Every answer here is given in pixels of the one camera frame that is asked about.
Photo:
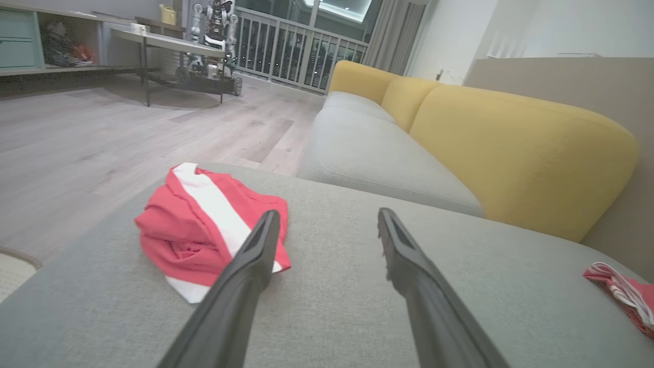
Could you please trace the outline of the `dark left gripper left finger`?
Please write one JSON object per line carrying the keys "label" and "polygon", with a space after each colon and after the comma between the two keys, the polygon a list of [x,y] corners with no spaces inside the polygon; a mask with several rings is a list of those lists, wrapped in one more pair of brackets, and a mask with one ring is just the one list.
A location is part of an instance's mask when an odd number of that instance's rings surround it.
{"label": "dark left gripper left finger", "polygon": [[280,214],[264,212],[159,367],[242,367],[259,297],[275,264]]}

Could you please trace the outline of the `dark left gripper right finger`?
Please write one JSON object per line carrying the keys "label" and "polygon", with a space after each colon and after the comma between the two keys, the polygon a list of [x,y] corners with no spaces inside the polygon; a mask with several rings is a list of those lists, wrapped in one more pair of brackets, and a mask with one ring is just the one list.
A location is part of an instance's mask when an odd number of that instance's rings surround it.
{"label": "dark left gripper right finger", "polygon": [[405,300],[422,367],[507,367],[446,277],[390,208],[378,212],[386,277]]}

